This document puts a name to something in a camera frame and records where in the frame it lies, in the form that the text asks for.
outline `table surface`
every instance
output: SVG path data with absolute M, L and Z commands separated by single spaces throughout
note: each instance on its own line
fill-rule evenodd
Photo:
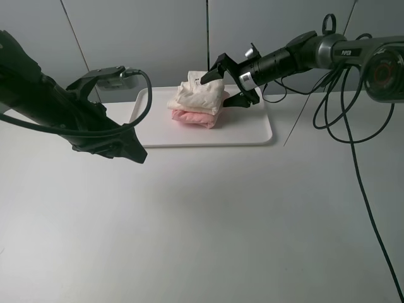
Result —
M 0 124 L 0 302 L 399 302 L 349 146 L 312 126 L 322 96 L 268 105 L 271 145 L 156 148 L 143 165 Z M 387 112 L 362 94 L 354 137 Z M 403 117 L 357 153 L 404 286 Z

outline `folded cloth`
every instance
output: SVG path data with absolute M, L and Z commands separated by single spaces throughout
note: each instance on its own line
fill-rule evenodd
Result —
M 188 82 L 181 83 L 177 94 L 169 101 L 167 107 L 173 110 L 217 114 L 222 103 L 222 93 L 224 92 L 223 80 L 214 80 L 201 85 L 201 77 L 205 74 L 206 71 L 188 72 Z
M 182 105 L 177 103 L 178 96 L 180 93 L 183 93 L 183 90 L 189 90 L 189 82 L 182 82 L 180 86 L 178 86 L 178 91 L 175 97 L 167 103 L 167 108 L 172 110 L 185 110 L 186 112 L 200 112 L 204 114 L 215 115 L 218 113 L 218 109 L 206 109 L 204 107 L 190 107 L 186 105 Z
M 223 92 L 222 100 L 225 100 L 229 97 L 229 93 Z M 204 114 L 200 112 L 186 112 L 184 110 L 173 110 L 171 113 L 171 118 L 175 121 L 179 121 L 182 123 L 192 123 L 199 124 L 208 129 L 215 126 L 217 118 L 219 118 L 219 113 L 216 115 Z

